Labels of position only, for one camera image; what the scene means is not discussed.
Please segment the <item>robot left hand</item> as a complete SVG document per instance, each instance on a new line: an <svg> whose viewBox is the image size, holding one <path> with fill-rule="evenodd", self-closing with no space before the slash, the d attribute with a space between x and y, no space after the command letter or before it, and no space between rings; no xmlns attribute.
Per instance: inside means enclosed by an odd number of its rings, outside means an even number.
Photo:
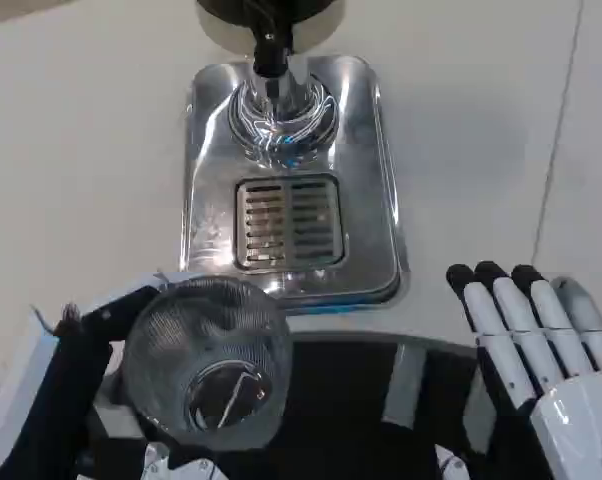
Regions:
<svg viewBox="0 0 602 480"><path fill-rule="evenodd" d="M124 340L164 280L153 274L56 325L31 309L0 380L0 479L74 479L86 418L115 342Z"/></svg>

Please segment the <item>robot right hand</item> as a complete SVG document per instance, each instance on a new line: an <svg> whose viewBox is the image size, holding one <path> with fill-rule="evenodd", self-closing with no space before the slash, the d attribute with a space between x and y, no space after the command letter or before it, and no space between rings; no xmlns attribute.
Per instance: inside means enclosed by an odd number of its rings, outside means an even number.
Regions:
<svg viewBox="0 0 602 480"><path fill-rule="evenodd" d="M486 477L602 479L602 314L574 278L453 264L495 409Z"/></svg>

